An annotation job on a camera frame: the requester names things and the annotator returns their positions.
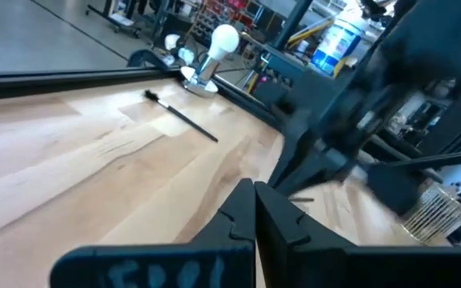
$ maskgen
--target gray floor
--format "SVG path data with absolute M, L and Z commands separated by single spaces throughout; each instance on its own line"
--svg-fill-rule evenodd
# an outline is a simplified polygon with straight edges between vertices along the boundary
M 96 14 L 85 15 L 86 4 L 102 10 L 104 0 L 35 1 L 43 7 L 31 0 L 0 0 L 0 72 L 121 68 L 124 58 L 150 43 L 144 35 L 136 39 L 114 33 L 112 25 Z M 219 69 L 242 66 L 235 57 Z M 231 82 L 242 75 L 242 71 L 222 74 Z

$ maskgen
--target metal pole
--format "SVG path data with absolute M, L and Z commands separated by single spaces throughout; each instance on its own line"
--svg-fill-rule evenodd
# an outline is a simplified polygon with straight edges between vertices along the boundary
M 296 26 L 300 23 L 303 15 L 311 6 L 312 0 L 298 0 L 295 8 L 289 13 L 289 17 L 284 24 L 284 28 L 280 31 L 279 36 L 273 42 L 273 47 L 277 50 L 283 50 L 287 44 L 289 37 L 295 32 Z

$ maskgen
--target metal grate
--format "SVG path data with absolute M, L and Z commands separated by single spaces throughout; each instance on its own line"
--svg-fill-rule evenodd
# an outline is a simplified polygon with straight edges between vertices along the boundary
M 444 238 L 461 226 L 461 203 L 439 184 L 430 186 L 419 204 L 405 217 L 402 227 L 422 244 Z

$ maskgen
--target wood grain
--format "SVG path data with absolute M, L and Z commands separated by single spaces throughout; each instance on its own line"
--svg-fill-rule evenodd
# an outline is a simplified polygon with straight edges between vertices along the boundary
M 219 142 L 144 100 L 145 89 Z M 54 261 L 81 245 L 189 241 L 239 179 L 268 179 L 282 144 L 224 98 L 171 80 L 0 100 L 0 287 L 46 286 Z M 357 244 L 417 244 L 361 189 L 299 195 Z

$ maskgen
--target light wood surface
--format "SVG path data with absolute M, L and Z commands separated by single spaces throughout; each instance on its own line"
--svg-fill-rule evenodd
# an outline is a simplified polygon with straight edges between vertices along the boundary
M 145 89 L 219 142 L 144 100 Z M 282 140 L 172 80 L 0 100 L 0 287 L 46 286 L 54 261 L 81 245 L 189 241 L 239 179 L 267 180 Z M 352 242 L 417 244 L 367 193 L 326 184 L 300 195 Z

